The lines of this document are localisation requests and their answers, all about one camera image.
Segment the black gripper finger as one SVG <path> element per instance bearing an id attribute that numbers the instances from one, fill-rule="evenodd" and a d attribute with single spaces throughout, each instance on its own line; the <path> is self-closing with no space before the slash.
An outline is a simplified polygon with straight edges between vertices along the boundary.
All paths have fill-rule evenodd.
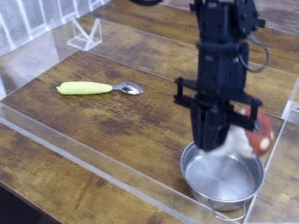
<path id="1" fill-rule="evenodd" d="M 191 106 L 191 130 L 197 147 L 214 151 L 225 144 L 230 130 L 228 113 L 220 108 Z"/>
<path id="2" fill-rule="evenodd" d="M 230 123 L 245 128 L 256 130 L 260 126 L 258 111 L 249 108 L 242 108 L 229 116 Z"/>

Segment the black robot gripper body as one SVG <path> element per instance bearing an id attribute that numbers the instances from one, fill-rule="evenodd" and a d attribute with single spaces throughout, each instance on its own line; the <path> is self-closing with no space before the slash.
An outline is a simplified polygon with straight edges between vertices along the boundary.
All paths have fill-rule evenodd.
<path id="1" fill-rule="evenodd" d="M 262 101 L 246 93 L 252 32 L 258 29 L 256 0 L 194 0 L 201 30 L 198 78 L 179 78 L 175 102 L 186 107 L 220 108 L 230 115 L 257 110 Z"/>

